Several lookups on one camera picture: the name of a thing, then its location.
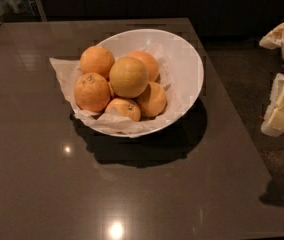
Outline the white crumpled paper liner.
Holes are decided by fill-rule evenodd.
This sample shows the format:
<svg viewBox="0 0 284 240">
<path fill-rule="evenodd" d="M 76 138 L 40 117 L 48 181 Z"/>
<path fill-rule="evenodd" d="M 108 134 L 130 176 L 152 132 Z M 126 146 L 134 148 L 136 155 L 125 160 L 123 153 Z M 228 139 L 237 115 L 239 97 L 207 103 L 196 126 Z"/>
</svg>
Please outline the white crumpled paper liner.
<svg viewBox="0 0 284 240">
<path fill-rule="evenodd" d="M 123 47 L 116 45 L 114 48 L 108 47 L 108 49 L 116 59 L 136 50 L 142 50 L 155 57 L 160 66 L 158 81 L 167 94 L 166 108 L 154 119 L 142 119 L 140 122 L 134 122 L 121 116 L 115 109 L 102 113 L 82 110 L 76 105 L 74 99 L 74 86 L 82 75 L 79 61 L 51 58 L 50 63 L 56 72 L 64 98 L 70 103 L 76 119 L 100 133 L 120 137 L 137 137 L 162 130 L 186 113 L 189 103 L 182 100 L 178 81 L 173 76 L 176 59 L 166 51 L 165 45 L 155 42 L 130 48 L 128 44 L 125 44 Z"/>
</svg>

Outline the small front orange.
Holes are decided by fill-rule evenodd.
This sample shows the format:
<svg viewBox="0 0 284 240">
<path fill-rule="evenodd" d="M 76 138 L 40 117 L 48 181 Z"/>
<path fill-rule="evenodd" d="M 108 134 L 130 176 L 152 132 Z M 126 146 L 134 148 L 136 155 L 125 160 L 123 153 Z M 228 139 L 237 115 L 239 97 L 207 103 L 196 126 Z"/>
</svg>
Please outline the small front orange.
<svg viewBox="0 0 284 240">
<path fill-rule="evenodd" d="M 115 109 L 120 115 L 138 122 L 141 118 L 141 111 L 138 104 L 132 99 L 114 98 L 105 108 L 106 112 Z"/>
</svg>

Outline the orange at back left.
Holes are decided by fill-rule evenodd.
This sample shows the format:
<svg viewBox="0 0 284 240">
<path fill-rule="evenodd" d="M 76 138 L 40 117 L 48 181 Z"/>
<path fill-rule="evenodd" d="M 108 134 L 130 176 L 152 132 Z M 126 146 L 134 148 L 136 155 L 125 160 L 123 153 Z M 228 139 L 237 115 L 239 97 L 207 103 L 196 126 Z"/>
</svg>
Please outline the orange at back left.
<svg viewBox="0 0 284 240">
<path fill-rule="evenodd" d="M 91 46 L 80 57 L 80 69 L 83 74 L 98 73 L 105 78 L 109 77 L 110 69 L 114 63 L 113 54 L 102 46 Z"/>
</svg>

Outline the white ceramic bowl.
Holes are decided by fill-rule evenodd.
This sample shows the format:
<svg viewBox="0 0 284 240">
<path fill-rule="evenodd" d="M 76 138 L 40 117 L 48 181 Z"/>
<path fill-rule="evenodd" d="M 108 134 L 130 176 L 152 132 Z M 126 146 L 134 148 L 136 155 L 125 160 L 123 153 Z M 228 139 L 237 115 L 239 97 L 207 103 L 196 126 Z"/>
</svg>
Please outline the white ceramic bowl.
<svg viewBox="0 0 284 240">
<path fill-rule="evenodd" d="M 77 119 L 91 129 L 116 137 L 136 138 L 162 130 L 180 119 L 197 100 L 204 81 L 204 69 L 198 52 L 185 39 L 163 30 L 138 29 L 103 40 L 115 58 L 142 50 L 153 55 L 160 65 L 158 81 L 167 94 L 164 112 L 153 119 L 134 122 L 116 110 L 96 114 L 73 105 Z"/>
</svg>

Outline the yellowish orange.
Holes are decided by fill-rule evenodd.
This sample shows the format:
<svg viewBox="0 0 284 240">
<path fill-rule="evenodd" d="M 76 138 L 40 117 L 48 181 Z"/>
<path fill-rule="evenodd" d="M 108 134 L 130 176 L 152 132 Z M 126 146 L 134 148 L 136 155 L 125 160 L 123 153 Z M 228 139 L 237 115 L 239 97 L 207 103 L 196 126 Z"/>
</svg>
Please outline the yellowish orange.
<svg viewBox="0 0 284 240">
<path fill-rule="evenodd" d="M 116 95 L 136 98 L 145 91 L 149 73 L 142 61 L 123 57 L 111 67 L 109 80 Z"/>
</svg>

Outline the orange at front left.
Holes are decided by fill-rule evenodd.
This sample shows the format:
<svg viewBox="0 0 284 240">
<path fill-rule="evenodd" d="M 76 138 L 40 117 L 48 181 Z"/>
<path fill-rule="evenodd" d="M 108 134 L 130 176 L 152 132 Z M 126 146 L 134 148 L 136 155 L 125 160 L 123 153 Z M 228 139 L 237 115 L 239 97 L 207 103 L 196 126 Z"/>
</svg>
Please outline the orange at front left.
<svg viewBox="0 0 284 240">
<path fill-rule="evenodd" d="M 109 84 L 98 73 L 86 73 L 76 81 L 74 99 L 82 110 L 101 112 L 111 99 Z"/>
</svg>

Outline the orange at back right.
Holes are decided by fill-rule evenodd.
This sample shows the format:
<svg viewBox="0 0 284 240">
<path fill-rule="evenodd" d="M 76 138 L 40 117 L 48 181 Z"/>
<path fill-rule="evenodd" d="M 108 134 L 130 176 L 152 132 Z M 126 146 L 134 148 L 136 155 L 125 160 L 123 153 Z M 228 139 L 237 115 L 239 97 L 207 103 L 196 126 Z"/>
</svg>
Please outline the orange at back right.
<svg viewBox="0 0 284 240">
<path fill-rule="evenodd" d="M 128 54 L 128 57 L 142 61 L 149 72 L 149 80 L 156 81 L 159 76 L 159 64 L 157 60 L 144 51 L 133 51 Z"/>
</svg>

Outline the orange at front right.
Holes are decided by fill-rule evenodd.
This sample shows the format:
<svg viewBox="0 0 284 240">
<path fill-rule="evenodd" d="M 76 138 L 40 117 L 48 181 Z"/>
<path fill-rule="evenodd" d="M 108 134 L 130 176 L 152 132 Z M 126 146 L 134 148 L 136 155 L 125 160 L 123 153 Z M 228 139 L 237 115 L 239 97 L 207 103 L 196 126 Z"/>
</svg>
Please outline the orange at front right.
<svg viewBox="0 0 284 240">
<path fill-rule="evenodd" d="M 135 101 L 140 107 L 144 117 L 156 117 L 160 115 L 167 104 L 167 96 L 164 88 L 157 82 L 149 82 L 145 91 Z"/>
</svg>

